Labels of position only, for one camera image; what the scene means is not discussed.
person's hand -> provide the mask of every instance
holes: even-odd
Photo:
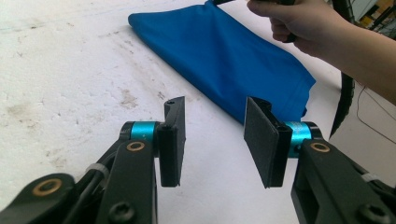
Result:
[[[293,6],[250,0],[247,7],[255,14],[269,17],[273,38],[285,41],[290,33],[297,36],[294,45],[302,52],[317,56],[321,41],[347,24],[323,0],[297,0]]]

white surface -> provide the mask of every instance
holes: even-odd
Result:
[[[361,89],[362,86],[356,85],[349,114],[330,142],[366,170],[378,175],[381,181],[394,187],[396,106],[369,89],[361,93]],[[368,126],[357,117],[358,99],[359,118]]]
[[[127,22],[131,13],[203,3],[1,3],[0,209],[40,176],[64,172],[81,178],[117,139],[125,121],[162,121],[163,103],[185,95],[181,187],[159,188],[160,223],[298,222],[290,198],[296,160],[289,160],[283,188],[264,189],[242,125],[148,49]],[[268,20],[250,13],[245,4],[221,7],[274,42]],[[276,44],[293,53],[317,80],[304,119],[328,137],[339,72],[293,45]]]

crumpled blue fabric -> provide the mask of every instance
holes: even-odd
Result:
[[[315,80],[291,54],[253,34],[211,1],[128,21],[162,59],[241,123],[247,96],[272,103],[279,120],[301,120]]]

dirty stain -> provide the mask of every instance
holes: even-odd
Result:
[[[38,128],[37,120],[32,119],[29,105],[14,105],[7,108],[10,117],[23,124],[27,129],[34,131]]]
[[[120,102],[120,106],[127,109],[132,109],[137,107],[137,103],[136,103],[137,98],[132,96],[129,90],[122,90],[121,93],[122,93],[123,101]]]
[[[165,95],[161,91],[158,92],[157,96],[162,100],[165,99]]]
[[[64,168],[67,164],[67,159],[62,159],[61,157],[58,157],[52,161],[50,161],[50,163],[55,166],[56,168]]]

black cable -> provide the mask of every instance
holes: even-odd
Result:
[[[356,117],[358,118],[358,120],[363,123],[364,125],[366,125],[368,128],[370,128],[371,130],[373,130],[374,132],[380,134],[381,136],[383,136],[384,138],[386,138],[387,140],[389,140],[391,143],[396,145],[396,142],[393,141],[392,139],[388,138],[387,136],[385,136],[384,134],[382,134],[381,132],[377,131],[375,128],[373,128],[372,126],[370,126],[368,123],[364,122],[361,117],[359,117],[359,109],[360,109],[360,101],[361,101],[361,94],[364,92],[364,90],[366,89],[366,87],[363,87],[361,89],[361,92],[359,93],[358,96],[358,109],[356,110]]]
[[[76,204],[71,208],[70,212],[67,214],[66,218],[64,219],[63,224],[74,224],[78,220],[79,213],[81,212],[81,208],[89,201],[92,196],[92,193],[98,187],[99,183],[104,178],[104,175],[99,172],[95,171],[93,179],[91,180],[90,184],[85,188],[81,195],[78,198]]]

